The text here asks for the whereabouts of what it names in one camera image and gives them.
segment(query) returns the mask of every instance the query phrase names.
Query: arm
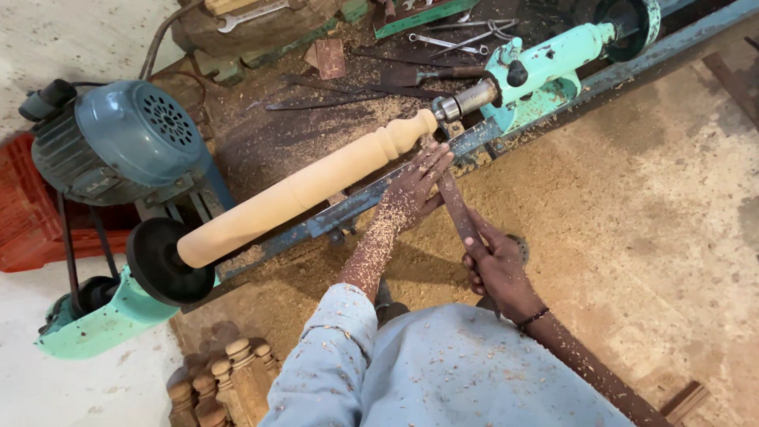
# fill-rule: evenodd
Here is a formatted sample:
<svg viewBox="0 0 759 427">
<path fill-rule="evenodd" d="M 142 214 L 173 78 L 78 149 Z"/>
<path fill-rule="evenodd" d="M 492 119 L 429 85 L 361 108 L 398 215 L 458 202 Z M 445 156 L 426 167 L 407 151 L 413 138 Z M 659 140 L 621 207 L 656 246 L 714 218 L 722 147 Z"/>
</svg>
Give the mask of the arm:
<svg viewBox="0 0 759 427">
<path fill-rule="evenodd" d="M 504 236 L 477 211 L 470 209 L 470 214 L 489 244 L 486 247 L 472 238 L 465 240 L 464 263 L 470 268 L 472 291 L 482 296 L 490 294 L 501 313 L 520 325 L 546 306 L 534 292 L 522 268 L 516 242 Z M 527 323 L 524 332 L 580 375 L 635 425 L 669 427 L 658 411 L 614 375 L 550 312 Z"/>
<path fill-rule="evenodd" d="M 366 234 L 340 271 L 339 283 L 350 283 L 367 294 L 374 303 L 380 276 L 401 232 L 416 226 L 442 205 L 436 194 L 427 195 L 453 160 L 448 144 L 430 145 L 411 161 L 409 170 L 393 181 L 376 208 Z"/>
<path fill-rule="evenodd" d="M 259 425 L 359 425 L 361 385 L 377 329 L 374 296 L 400 232 L 441 205 L 427 200 L 453 158 L 448 145 L 422 150 L 388 187 L 368 230 L 306 323 L 267 398 Z"/>
</svg>

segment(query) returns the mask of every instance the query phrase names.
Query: shirt sleeve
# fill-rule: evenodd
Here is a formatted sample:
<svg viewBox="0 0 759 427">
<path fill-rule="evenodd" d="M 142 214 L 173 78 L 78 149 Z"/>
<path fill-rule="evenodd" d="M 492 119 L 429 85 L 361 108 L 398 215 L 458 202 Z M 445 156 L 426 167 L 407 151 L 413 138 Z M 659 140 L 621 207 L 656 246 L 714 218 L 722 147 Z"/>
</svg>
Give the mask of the shirt sleeve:
<svg viewBox="0 0 759 427">
<path fill-rule="evenodd" d="M 332 285 L 269 390 L 269 412 L 259 425 L 358 426 L 376 331 L 366 294 L 347 283 Z"/>
</svg>

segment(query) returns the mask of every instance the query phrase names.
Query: motor vent holes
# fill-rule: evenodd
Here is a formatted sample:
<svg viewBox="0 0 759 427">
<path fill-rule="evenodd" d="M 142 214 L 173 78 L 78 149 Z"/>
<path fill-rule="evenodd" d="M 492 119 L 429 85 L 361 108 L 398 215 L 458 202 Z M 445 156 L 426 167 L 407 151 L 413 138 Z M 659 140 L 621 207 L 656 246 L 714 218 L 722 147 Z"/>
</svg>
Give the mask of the motor vent holes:
<svg viewBox="0 0 759 427">
<path fill-rule="evenodd" d="M 172 142 L 187 145 L 192 142 L 189 118 L 178 111 L 173 103 L 160 96 L 149 95 L 143 99 L 143 111 L 153 126 Z"/>
</svg>

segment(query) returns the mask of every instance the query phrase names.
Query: man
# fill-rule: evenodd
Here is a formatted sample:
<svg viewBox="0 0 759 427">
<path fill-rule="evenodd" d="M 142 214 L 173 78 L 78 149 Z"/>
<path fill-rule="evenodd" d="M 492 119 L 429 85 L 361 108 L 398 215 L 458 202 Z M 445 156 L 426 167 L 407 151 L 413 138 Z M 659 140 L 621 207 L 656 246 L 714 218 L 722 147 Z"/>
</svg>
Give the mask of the man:
<svg viewBox="0 0 759 427">
<path fill-rule="evenodd" d="M 434 144 L 388 187 L 285 361 L 260 425 L 669 425 L 553 317 L 517 244 L 475 210 L 488 246 L 465 241 L 471 289 L 508 320 L 463 304 L 375 312 L 393 243 L 442 204 L 427 195 L 452 159 L 447 144 Z M 407 313 L 388 321 L 393 311 Z"/>
</svg>

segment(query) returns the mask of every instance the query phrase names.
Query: light blue shirt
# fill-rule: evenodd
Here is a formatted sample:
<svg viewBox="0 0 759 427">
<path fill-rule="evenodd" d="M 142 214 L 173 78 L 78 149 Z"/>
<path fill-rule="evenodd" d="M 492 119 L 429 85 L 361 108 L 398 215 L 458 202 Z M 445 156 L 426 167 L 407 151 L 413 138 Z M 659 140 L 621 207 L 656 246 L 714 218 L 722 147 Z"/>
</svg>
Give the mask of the light blue shirt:
<svg viewBox="0 0 759 427">
<path fill-rule="evenodd" d="M 269 391 L 259 424 L 634 427 L 493 312 L 448 304 L 379 331 L 355 286 L 331 286 Z"/>
</svg>

